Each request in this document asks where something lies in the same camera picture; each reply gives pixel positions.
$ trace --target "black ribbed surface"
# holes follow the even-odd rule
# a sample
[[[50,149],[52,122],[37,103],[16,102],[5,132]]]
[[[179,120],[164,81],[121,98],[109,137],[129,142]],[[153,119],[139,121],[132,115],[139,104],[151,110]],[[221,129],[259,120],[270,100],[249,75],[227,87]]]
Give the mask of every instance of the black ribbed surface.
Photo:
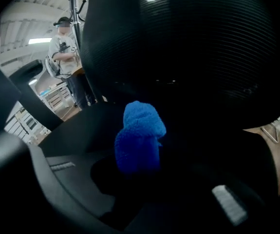
[[[187,98],[200,105],[195,113],[236,111],[246,122],[269,99],[279,68],[267,7],[264,0],[89,0],[83,65],[104,94],[119,91],[116,100]]]

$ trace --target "blue cloth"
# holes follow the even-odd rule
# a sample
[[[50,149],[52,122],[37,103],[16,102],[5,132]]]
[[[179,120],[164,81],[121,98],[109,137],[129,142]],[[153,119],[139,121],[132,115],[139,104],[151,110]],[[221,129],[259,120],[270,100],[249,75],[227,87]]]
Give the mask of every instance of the blue cloth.
[[[151,174],[160,169],[158,139],[166,127],[156,109],[134,101],[124,112],[124,128],[115,139],[118,169],[126,175]]]

